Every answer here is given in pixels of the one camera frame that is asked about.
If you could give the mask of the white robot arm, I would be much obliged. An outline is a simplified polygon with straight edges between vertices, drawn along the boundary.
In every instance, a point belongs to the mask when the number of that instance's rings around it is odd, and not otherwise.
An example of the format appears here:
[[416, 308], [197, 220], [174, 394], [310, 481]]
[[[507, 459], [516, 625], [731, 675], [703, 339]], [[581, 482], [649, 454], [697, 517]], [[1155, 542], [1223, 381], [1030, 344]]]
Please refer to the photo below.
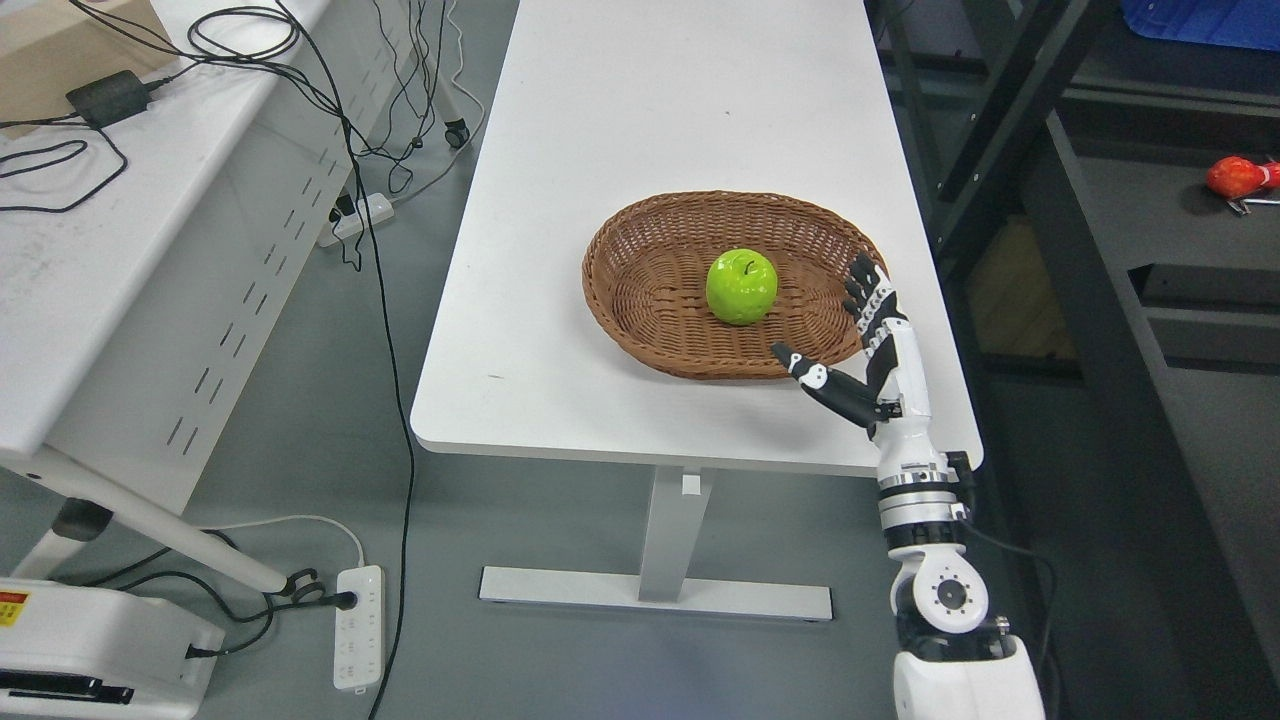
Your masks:
[[896, 716], [1043, 719], [1030, 653], [991, 611], [986, 582], [965, 557], [969, 457], [948, 451], [945, 459], [946, 468], [908, 465], [879, 488], [888, 556], [900, 564], [890, 591]]

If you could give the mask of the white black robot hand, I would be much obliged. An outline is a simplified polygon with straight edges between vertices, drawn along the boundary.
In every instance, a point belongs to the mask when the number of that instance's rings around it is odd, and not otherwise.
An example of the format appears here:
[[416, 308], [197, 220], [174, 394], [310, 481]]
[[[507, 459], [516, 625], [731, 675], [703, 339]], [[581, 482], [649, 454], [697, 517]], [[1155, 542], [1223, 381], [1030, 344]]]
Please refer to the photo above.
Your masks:
[[946, 457], [929, 437], [931, 398], [916, 332], [899, 307], [896, 288], [865, 252], [849, 265], [844, 286], [842, 305], [861, 337], [867, 378], [858, 380], [782, 342], [771, 346], [773, 356], [809, 397], [867, 429], [879, 450], [881, 488], [946, 483]]

